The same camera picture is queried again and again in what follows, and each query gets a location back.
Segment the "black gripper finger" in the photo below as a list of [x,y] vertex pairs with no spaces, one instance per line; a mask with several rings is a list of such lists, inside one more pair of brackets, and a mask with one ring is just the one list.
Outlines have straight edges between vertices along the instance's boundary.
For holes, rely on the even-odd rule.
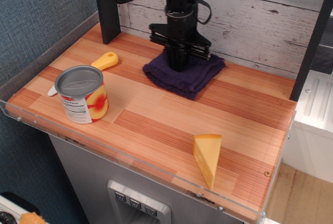
[[188,63],[190,57],[190,49],[185,47],[185,48],[180,48],[178,50],[178,71],[181,72],[184,70],[185,66]]
[[177,59],[178,48],[174,44],[166,43],[165,50],[168,58],[169,67],[174,71],[178,71],[178,59]]

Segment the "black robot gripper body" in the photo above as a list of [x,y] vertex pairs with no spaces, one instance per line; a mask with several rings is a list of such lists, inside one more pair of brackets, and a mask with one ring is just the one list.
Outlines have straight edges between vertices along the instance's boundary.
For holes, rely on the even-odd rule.
[[211,42],[202,36],[197,30],[198,12],[173,12],[166,11],[167,23],[152,23],[150,40],[165,46],[166,43],[174,44],[178,50],[189,48],[190,55],[205,60],[210,59],[209,48]]

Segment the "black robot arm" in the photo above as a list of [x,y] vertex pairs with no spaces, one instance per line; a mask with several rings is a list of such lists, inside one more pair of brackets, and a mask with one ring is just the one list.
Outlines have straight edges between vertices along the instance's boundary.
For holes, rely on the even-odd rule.
[[210,8],[203,0],[166,0],[167,23],[149,26],[151,41],[165,47],[168,64],[174,71],[182,71],[190,55],[209,59],[211,42],[197,31],[197,24],[207,24],[211,15],[200,21],[199,4]]

